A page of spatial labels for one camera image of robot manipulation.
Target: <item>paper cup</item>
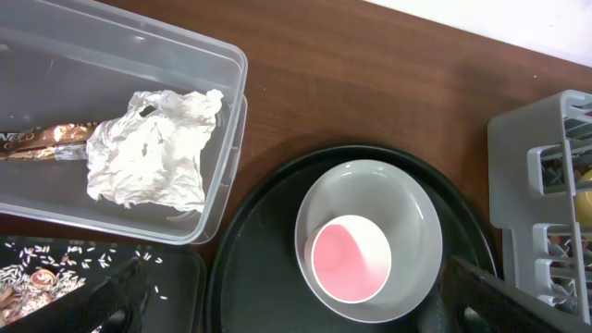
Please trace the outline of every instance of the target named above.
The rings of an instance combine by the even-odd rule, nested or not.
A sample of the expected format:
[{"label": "paper cup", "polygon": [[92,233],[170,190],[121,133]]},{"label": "paper cup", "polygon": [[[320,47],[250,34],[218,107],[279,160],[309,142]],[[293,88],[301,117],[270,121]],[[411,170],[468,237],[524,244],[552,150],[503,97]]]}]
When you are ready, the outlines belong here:
[{"label": "paper cup", "polygon": [[389,279],[389,241],[361,216],[340,216],[306,241],[304,257],[316,283],[339,302],[359,303],[376,296]]}]

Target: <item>plastic storage box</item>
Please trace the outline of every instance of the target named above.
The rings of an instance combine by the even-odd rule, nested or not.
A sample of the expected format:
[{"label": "plastic storage box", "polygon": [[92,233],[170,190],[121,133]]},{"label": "plastic storage box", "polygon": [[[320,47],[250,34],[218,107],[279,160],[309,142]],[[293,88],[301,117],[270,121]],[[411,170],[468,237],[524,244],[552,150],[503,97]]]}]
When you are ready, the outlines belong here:
[{"label": "plastic storage box", "polygon": [[239,162],[247,59],[237,47],[96,2],[4,0],[0,131],[121,117],[136,91],[218,89],[224,106],[201,154],[203,212],[86,194],[86,161],[0,163],[0,212],[170,244],[217,231]]}]

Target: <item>brown wooden surface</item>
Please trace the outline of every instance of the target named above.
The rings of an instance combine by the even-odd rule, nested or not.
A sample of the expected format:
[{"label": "brown wooden surface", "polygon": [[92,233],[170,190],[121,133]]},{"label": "brown wooden surface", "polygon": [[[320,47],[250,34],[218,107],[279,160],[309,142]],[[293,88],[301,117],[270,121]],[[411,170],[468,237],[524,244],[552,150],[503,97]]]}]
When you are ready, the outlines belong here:
[{"label": "brown wooden surface", "polygon": [[[487,221],[487,122],[566,89],[592,93],[592,68],[360,0],[104,2],[247,55],[249,116],[220,231],[261,177],[336,142],[377,142],[425,159]],[[197,248],[206,261],[220,231]],[[0,233],[122,240],[12,216],[0,216]]]}]

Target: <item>gray dish rack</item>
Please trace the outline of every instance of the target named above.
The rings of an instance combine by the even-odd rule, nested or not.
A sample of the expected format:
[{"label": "gray dish rack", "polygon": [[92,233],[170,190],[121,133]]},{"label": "gray dish rack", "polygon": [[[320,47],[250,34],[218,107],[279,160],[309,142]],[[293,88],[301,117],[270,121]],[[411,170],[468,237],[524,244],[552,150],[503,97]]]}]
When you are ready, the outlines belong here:
[{"label": "gray dish rack", "polygon": [[508,284],[590,324],[592,226],[574,199],[592,191],[592,95],[565,91],[493,118],[487,128],[491,223],[503,230]]}]

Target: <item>gray bowl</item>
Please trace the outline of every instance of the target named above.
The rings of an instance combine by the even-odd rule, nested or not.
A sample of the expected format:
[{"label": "gray bowl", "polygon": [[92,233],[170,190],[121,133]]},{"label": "gray bowl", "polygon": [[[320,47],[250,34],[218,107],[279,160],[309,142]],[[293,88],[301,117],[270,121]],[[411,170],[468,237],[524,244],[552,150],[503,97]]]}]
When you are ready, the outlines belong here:
[{"label": "gray bowl", "polygon": [[[304,260],[304,245],[313,231],[344,215],[376,223],[392,252],[385,287],[356,304],[324,293]],[[413,178],[387,163],[357,160],[330,169],[306,193],[296,221],[295,246],[302,275],[324,305],[354,321],[382,323],[408,314],[431,290],[442,257],[442,234],[434,205]]]}]

